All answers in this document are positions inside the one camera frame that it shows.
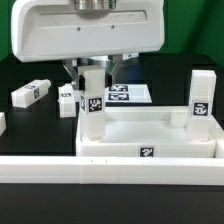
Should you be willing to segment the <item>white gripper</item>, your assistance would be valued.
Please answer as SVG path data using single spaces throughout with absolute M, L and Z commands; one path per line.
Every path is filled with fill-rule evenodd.
M 78 8 L 77 0 L 16 0 L 11 15 L 13 54 L 22 62 L 62 60 L 74 90 L 84 89 L 75 58 L 109 56 L 107 86 L 122 55 L 158 51 L 164 43 L 164 0 L 113 0 L 107 10 Z

